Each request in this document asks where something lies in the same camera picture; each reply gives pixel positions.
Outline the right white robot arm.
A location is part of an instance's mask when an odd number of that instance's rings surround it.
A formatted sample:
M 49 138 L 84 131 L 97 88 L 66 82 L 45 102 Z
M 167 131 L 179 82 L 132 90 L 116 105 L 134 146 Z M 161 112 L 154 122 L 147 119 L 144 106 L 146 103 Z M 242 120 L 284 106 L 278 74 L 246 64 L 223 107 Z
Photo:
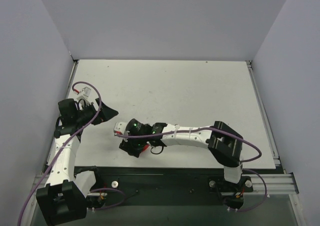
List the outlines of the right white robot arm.
M 164 122 L 143 124 L 133 118 L 129 122 L 117 122 L 113 132 L 122 138 L 119 148 L 136 158 L 147 146 L 162 150 L 170 146 L 208 149 L 223 166 L 225 181 L 238 184 L 241 180 L 243 137 L 222 121 L 215 121 L 212 126 L 183 127 Z

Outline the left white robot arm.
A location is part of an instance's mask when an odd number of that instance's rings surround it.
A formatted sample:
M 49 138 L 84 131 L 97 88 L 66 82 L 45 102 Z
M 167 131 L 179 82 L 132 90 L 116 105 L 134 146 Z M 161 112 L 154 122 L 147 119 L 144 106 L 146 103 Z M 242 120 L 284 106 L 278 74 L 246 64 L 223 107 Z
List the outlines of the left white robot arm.
M 75 170 L 83 126 L 105 123 L 118 115 L 118 111 L 96 98 L 98 107 L 85 99 L 72 98 L 58 103 L 60 117 L 54 131 L 55 155 L 45 186 L 36 191 L 36 200 L 45 222 L 57 226 L 83 219 L 87 208 L 101 207 L 102 199 L 87 199 L 90 191 L 96 192 L 104 182 L 97 166 Z

